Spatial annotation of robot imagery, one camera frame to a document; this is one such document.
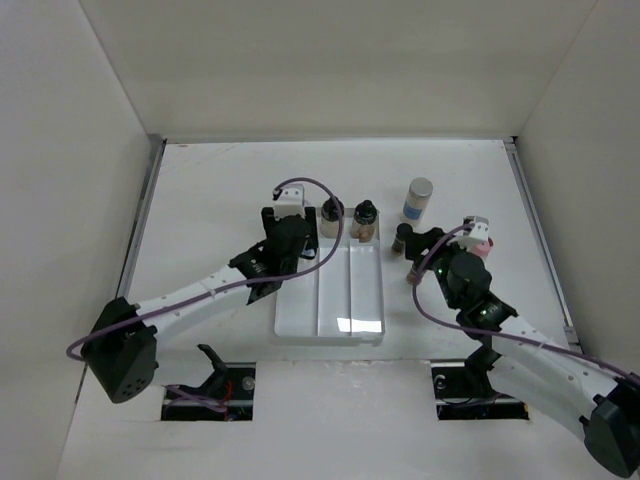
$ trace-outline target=white tray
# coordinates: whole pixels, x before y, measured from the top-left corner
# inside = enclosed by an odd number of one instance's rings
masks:
[[[345,213],[345,233],[333,258],[313,274],[284,282],[278,291],[274,329],[279,337],[319,345],[382,340],[385,324],[379,232],[376,229],[374,238],[366,243],[351,238],[353,209]],[[320,234],[318,255],[314,260],[301,260],[298,271],[325,258],[334,242]]]

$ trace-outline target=jar with brown contents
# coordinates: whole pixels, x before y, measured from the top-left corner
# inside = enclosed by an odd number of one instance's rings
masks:
[[[422,275],[418,276],[418,265],[415,263],[411,264],[411,270],[407,273],[406,279],[409,285],[420,285],[420,282],[422,282]]]
[[[340,204],[340,213],[342,214],[344,222],[344,205],[339,199],[338,203]],[[333,203],[333,200],[328,199],[324,202],[320,210],[320,233],[326,238],[336,238],[338,236],[339,226],[338,208],[336,204]]]
[[[356,206],[351,223],[351,236],[361,243],[373,238],[378,225],[378,210],[371,200],[365,200]]]

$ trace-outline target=cable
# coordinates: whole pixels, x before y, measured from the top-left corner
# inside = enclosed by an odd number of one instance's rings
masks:
[[[147,312],[145,314],[142,314],[140,316],[137,317],[133,317],[130,318],[128,320],[124,320],[123,322],[120,323],[116,323],[114,325],[110,325],[108,327],[102,328],[100,330],[97,330],[95,332],[90,333],[89,335],[86,335],[82,338],[79,338],[78,340],[76,340],[75,342],[73,342],[71,345],[69,345],[67,347],[67,357],[73,359],[73,360],[77,360],[79,362],[84,361],[84,359],[78,355],[77,353],[74,352],[74,350],[76,348],[78,348],[81,345],[84,345],[87,342],[90,342],[92,340],[95,340],[97,338],[101,338],[104,337],[105,335],[108,335],[111,332],[115,332],[117,330],[120,330],[122,328],[126,328],[129,327],[130,325],[134,325],[138,322],[142,322],[144,320],[147,320],[149,318],[153,318],[156,317],[158,315],[162,315],[164,313],[167,312],[171,312],[173,310],[176,310],[178,308],[182,308],[182,307],[186,307],[189,305],[192,305],[194,303],[200,302],[202,300],[205,300],[209,297],[211,297],[212,295],[218,294],[218,293],[222,293],[225,292],[227,290],[230,290],[232,288],[236,288],[236,287],[241,287],[241,286],[249,286],[249,285],[255,285],[258,283],[268,283],[268,282],[282,282],[282,281],[286,281],[286,280],[292,280],[294,278],[299,278],[302,277],[304,275],[307,275],[309,273],[315,272],[316,270],[318,270],[319,268],[321,268],[322,266],[324,266],[330,259],[331,257],[333,257],[333,254],[336,253],[336,250],[338,249],[338,246],[340,245],[340,240],[342,238],[342,232],[344,230],[344,219],[342,216],[342,210],[340,208],[340,202],[338,201],[337,197],[333,194],[333,192],[331,190],[329,190],[329,188],[324,185],[323,183],[314,180],[313,178],[308,178],[308,177],[294,177],[294,178],[290,178],[289,180],[285,180],[284,182],[281,182],[280,184],[278,184],[275,188],[274,191],[278,191],[281,190],[282,187],[284,187],[285,185],[288,185],[290,183],[296,183],[296,182],[306,182],[306,183],[310,183],[312,185],[315,185],[316,187],[319,187],[320,189],[324,190],[325,193],[327,195],[329,195],[329,198],[331,199],[331,201],[335,204],[336,206],[336,211],[338,213],[338,235],[336,237],[336,241],[333,244],[333,247],[331,248],[331,250],[329,251],[329,253],[327,254],[327,256],[322,259],[320,262],[318,262],[317,264],[313,265],[312,267],[303,270],[302,272],[296,272],[296,273],[291,273],[289,275],[279,275],[279,276],[272,276],[272,277],[261,277],[261,278],[250,278],[247,280],[242,280],[239,282],[234,282],[234,283],[230,283],[228,285],[224,285],[222,287],[218,287],[215,290],[213,290],[213,292],[205,292],[205,293],[201,293],[200,295],[196,295],[195,297],[192,298],[188,298],[186,300],[183,300],[181,302],[178,303],[174,303],[173,305],[167,305],[166,307],[162,307],[159,308],[157,310],[154,310],[152,312]]]
[[[453,408],[471,408],[471,407],[481,407],[483,405],[490,405],[492,403],[494,403],[497,399],[499,399],[502,396],[501,393],[496,393],[495,395],[492,395],[490,397],[487,398],[483,398],[480,400],[477,400],[475,402],[472,402],[471,398],[467,401],[464,402],[459,402],[459,403],[451,403],[451,402],[446,402],[448,405],[451,405]]]
[[[456,233],[458,233],[458,232],[460,232],[462,230],[470,229],[470,228],[473,228],[473,224],[471,224],[471,223],[468,223],[466,225],[461,225],[459,227],[454,228],[453,230],[450,230],[440,240],[438,240],[436,242],[436,244],[433,246],[433,248],[431,248],[429,250],[429,252],[427,253],[427,255],[425,255],[425,257],[422,259],[422,262],[420,262],[420,265],[418,266],[418,268],[416,270],[416,276],[418,277],[418,279],[422,277],[426,265],[433,258],[435,253],[449,239],[453,238]],[[605,362],[603,360],[600,360],[600,359],[598,359],[596,357],[592,357],[591,355],[586,355],[584,353],[574,352],[573,350],[567,350],[566,348],[556,347],[555,345],[549,345],[547,343],[538,342],[536,340],[531,340],[531,339],[526,338],[526,337],[520,337],[518,335],[511,335],[511,334],[502,333],[502,332],[493,332],[491,330],[484,330],[484,329],[480,329],[480,328],[463,327],[463,326],[460,326],[460,325],[454,325],[452,323],[440,320],[440,319],[434,317],[433,315],[427,313],[424,310],[424,308],[422,307],[422,305],[420,305],[420,300],[418,300],[418,285],[419,285],[419,283],[420,282],[417,281],[413,285],[413,290],[412,290],[413,303],[415,304],[416,308],[418,309],[418,312],[420,312],[420,314],[423,317],[427,318],[428,320],[431,320],[432,322],[436,323],[437,325],[440,325],[441,327],[451,328],[453,330],[459,330],[461,332],[465,332],[465,333],[471,334],[471,335],[488,335],[488,336],[491,336],[491,337],[506,338],[507,340],[513,340],[515,342],[526,343],[527,345],[533,345],[534,347],[543,348],[544,350],[548,350],[550,352],[558,353],[560,355],[566,355],[568,357],[578,358],[580,360],[584,360],[586,362],[593,363],[593,364],[599,366],[602,369],[609,370],[609,371],[615,373],[616,375],[624,378],[628,382],[632,383],[637,388],[640,388],[640,378],[634,376],[633,374],[625,372],[624,370],[622,370],[621,368],[616,367],[615,365],[607,363],[607,362]]]
[[[209,410],[212,410],[212,411],[214,411],[216,413],[226,413],[226,411],[227,411],[227,406],[226,405],[221,405],[220,403],[218,403],[218,405],[214,405],[211,402],[215,401],[215,400],[212,400],[212,399],[209,399],[209,401],[204,400],[202,397],[200,397],[198,395],[191,395],[190,393],[187,393],[184,390],[180,390],[175,385],[165,385],[164,388],[166,388],[170,392],[175,393],[176,395],[178,395],[181,398],[184,398],[186,400],[191,400],[192,402],[196,402],[196,403],[202,405],[203,407],[208,408]],[[171,405],[171,403],[175,402],[176,400],[178,400],[178,399],[175,399],[172,402],[170,402],[169,405],[167,405],[167,407],[169,407]]]
[[[177,398],[174,398],[173,400],[171,400],[169,403],[167,403],[164,408],[165,410],[167,408],[171,408],[173,407],[175,404],[180,403],[182,400],[185,400],[186,398],[182,396],[182,390],[180,390],[180,396]],[[204,402],[209,402],[211,400],[213,400],[211,397],[205,397],[204,395],[194,395],[196,398],[199,398],[200,400],[204,401]]]

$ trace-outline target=black lid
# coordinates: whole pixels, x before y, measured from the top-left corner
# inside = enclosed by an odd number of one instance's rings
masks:
[[[396,227],[396,237],[398,240],[406,240],[407,235],[413,233],[413,227],[408,223],[401,223]]]
[[[344,217],[344,205],[338,197],[336,197],[336,199],[340,204],[340,212]],[[333,200],[331,200],[331,198],[328,198],[327,201],[322,204],[322,216],[331,222],[338,221],[338,209],[336,208],[336,205],[335,203],[333,203]]]
[[[371,225],[378,218],[378,210],[371,200],[365,200],[356,206],[353,217],[361,225]]]

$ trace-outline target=rectangular opening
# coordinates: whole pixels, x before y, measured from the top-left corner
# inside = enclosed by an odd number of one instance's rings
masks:
[[[165,390],[160,420],[169,422],[242,422],[253,419],[253,396],[255,392],[255,363],[227,364],[228,373],[215,397],[198,397],[212,405],[222,403],[226,411],[215,412],[200,403],[179,398]]]
[[[529,420],[527,405],[507,395],[497,397],[464,362],[432,363],[431,375],[438,420]]]

